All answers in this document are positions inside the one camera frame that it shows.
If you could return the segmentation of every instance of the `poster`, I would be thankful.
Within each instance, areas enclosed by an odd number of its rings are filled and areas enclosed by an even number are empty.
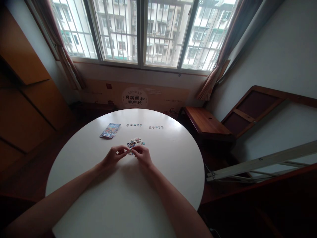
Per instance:
[[[82,102],[114,104],[118,109],[150,109],[175,119],[189,94],[188,89],[94,79],[86,80],[86,85],[79,91]]]

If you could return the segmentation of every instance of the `wooden bench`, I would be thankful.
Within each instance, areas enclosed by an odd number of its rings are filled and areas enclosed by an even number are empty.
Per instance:
[[[198,134],[204,139],[235,141],[232,132],[205,108],[184,107],[183,110],[191,120]]]

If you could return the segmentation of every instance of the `table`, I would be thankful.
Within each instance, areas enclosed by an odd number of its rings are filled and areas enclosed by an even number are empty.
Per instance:
[[[99,135],[121,123],[113,139]],[[164,129],[149,129],[164,126]],[[80,129],[62,148],[49,174],[46,196],[100,162],[112,146],[141,137],[155,166],[198,209],[204,166],[191,134],[176,120],[147,109],[126,109],[101,116]],[[61,237],[175,237],[158,195],[127,155],[106,180],[96,181],[54,226]]]

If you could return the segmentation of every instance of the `brown curtain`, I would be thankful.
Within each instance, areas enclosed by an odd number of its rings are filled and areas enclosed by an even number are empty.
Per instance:
[[[219,74],[227,61],[230,53],[235,48],[243,33],[250,24],[255,13],[259,9],[263,0],[239,0],[236,6],[236,11],[232,17],[228,33],[225,37],[224,44],[220,50],[216,67],[208,75],[203,88],[197,95],[198,100],[209,101],[214,85],[219,77]]]
[[[86,87],[85,82],[80,77],[77,69],[74,66],[73,61],[71,60],[65,45],[63,43],[62,36],[59,32],[52,6],[50,0],[32,0],[34,8],[36,9],[37,14],[41,18],[44,27],[53,41],[59,60],[63,66],[63,69],[66,73],[68,83],[70,87],[74,90],[81,90]]]

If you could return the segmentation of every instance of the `wooden cabinet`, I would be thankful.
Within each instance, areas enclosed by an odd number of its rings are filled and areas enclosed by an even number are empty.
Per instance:
[[[0,16],[0,55],[28,85],[50,79],[50,75],[21,28],[5,7]]]
[[[24,156],[24,154],[7,143],[0,140],[0,172],[4,171],[10,165],[12,165],[15,161],[19,160]]]
[[[23,87],[21,90],[56,130],[75,119],[53,80]]]
[[[28,153],[53,132],[48,122],[17,89],[0,89],[1,138]]]

